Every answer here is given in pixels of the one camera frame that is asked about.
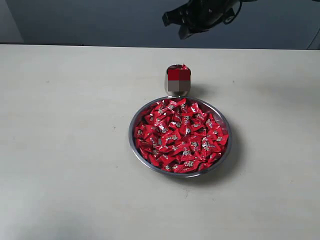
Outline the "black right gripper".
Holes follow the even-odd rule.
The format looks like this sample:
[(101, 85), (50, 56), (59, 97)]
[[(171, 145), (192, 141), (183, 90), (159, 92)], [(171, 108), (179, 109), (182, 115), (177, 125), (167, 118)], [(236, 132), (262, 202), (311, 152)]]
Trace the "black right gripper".
[(186, 6), (166, 11), (162, 15), (165, 27), (180, 25), (178, 36), (185, 40), (197, 33), (207, 31), (218, 24), (230, 24), (236, 17), (236, 0), (189, 0)]

